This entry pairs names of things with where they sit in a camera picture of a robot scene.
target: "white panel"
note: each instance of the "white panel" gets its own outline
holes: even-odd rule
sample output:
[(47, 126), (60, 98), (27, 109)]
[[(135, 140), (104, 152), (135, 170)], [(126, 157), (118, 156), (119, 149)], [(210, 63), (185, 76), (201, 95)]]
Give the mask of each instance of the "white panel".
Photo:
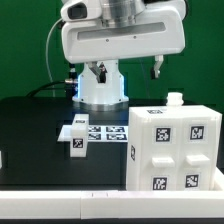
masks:
[(80, 192), (0, 192), (0, 219), (80, 219)]

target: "white box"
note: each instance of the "white box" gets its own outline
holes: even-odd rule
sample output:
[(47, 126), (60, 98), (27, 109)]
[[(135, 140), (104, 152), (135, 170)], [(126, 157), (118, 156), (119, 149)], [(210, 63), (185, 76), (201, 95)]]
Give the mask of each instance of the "white box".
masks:
[(76, 114), (71, 127), (70, 156), (86, 157), (89, 115)]
[(213, 189), (221, 118), (204, 106), (130, 108), (127, 190)]

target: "white plastic housing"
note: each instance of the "white plastic housing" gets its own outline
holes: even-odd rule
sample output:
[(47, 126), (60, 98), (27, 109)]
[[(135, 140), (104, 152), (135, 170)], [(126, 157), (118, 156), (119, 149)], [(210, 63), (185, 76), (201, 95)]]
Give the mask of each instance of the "white plastic housing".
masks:
[(129, 110), (127, 190), (211, 190), (222, 115), (204, 106)]
[(76, 114), (71, 127), (70, 156), (86, 157), (89, 115)]
[(68, 17), (68, 9), (80, 3), (83, 3), (87, 7), (87, 18), (85, 18), (86, 20), (97, 19), (102, 15), (100, 0), (63, 0), (63, 3), (65, 4), (61, 9), (61, 17), (66, 22), (72, 21)]
[(183, 0), (149, 4), (134, 26), (107, 29), (100, 19), (67, 22), (62, 29), (70, 63), (176, 54), (185, 47)]
[(128, 101), (124, 95), (124, 77), (118, 70), (118, 61), (104, 61), (107, 70), (106, 83), (98, 83), (96, 76), (85, 64), (79, 76), (78, 95), (73, 97), (75, 102), (91, 105), (112, 105)]

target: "small white block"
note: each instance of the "small white block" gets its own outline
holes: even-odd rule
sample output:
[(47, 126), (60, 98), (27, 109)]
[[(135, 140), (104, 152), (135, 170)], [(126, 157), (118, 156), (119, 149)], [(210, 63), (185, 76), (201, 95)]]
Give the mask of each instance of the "small white block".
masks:
[(71, 126), (70, 156), (86, 157), (89, 115), (76, 114)]
[(152, 158), (152, 163), (156, 168), (175, 167), (175, 162), (171, 157)]
[(205, 155), (187, 156), (186, 160), (191, 166), (204, 166), (210, 163), (210, 159)]
[(0, 151), (0, 169), (2, 168), (2, 153)]

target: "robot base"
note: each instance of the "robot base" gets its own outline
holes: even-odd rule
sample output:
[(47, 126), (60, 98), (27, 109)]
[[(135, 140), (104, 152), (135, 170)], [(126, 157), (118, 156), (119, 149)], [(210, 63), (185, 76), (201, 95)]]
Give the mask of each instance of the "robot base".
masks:
[(75, 107), (92, 111), (113, 111), (113, 110), (127, 109), (128, 104), (129, 104), (128, 101), (116, 104), (87, 104), (74, 101)]

